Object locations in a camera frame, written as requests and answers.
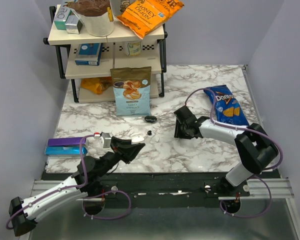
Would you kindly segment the white earbud charging case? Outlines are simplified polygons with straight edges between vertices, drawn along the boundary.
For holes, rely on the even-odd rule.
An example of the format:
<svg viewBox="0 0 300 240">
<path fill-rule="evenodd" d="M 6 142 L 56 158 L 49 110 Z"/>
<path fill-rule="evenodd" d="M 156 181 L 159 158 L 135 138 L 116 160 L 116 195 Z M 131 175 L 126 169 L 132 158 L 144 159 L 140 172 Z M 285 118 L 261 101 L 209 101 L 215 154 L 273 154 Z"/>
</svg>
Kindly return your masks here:
<svg viewBox="0 0 300 240">
<path fill-rule="evenodd" d="M 134 133 L 130 137 L 131 137 L 131 142 L 133 144 L 143 143 L 144 140 L 145 140 L 145 137 L 144 137 L 143 133 Z"/>
</svg>

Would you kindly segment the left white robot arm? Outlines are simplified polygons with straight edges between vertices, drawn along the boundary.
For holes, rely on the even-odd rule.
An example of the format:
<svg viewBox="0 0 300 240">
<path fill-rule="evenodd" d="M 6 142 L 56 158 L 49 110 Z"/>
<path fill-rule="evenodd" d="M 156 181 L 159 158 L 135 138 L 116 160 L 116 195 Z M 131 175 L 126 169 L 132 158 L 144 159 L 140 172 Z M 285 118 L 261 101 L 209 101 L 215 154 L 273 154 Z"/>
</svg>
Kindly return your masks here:
<svg viewBox="0 0 300 240">
<path fill-rule="evenodd" d="M 32 231 L 41 219 L 65 203 L 93 198 L 104 203 L 106 195 L 124 194 L 122 190 L 105 191 L 100 178 L 120 161 L 130 164 L 145 147 L 145 143 L 134 143 L 130 139 L 120 139 L 105 132 L 96 132 L 91 137 L 101 139 L 103 147 L 111 151 L 100 158 L 80 153 L 77 171 L 64 181 L 33 197 L 13 198 L 9 205 L 6 229 L 13 230 L 14 235 L 19 237 Z"/>
</svg>

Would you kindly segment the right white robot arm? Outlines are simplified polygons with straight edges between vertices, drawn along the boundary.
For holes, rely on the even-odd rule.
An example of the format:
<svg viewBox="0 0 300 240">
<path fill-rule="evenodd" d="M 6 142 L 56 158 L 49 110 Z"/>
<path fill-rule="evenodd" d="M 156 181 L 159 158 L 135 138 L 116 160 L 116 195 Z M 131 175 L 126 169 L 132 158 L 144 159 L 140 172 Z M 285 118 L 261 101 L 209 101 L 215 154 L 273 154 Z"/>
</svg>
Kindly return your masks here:
<svg viewBox="0 0 300 240">
<path fill-rule="evenodd" d="M 220 191 L 231 196 L 238 186 L 253 175 L 258 175 L 278 156 L 279 149 L 257 123 L 238 126 L 213 122 L 209 117 L 197 118 L 187 106 L 174 112 L 174 137 L 179 139 L 209 138 L 237 148 L 240 163 L 231 169 L 220 183 Z"/>
</svg>

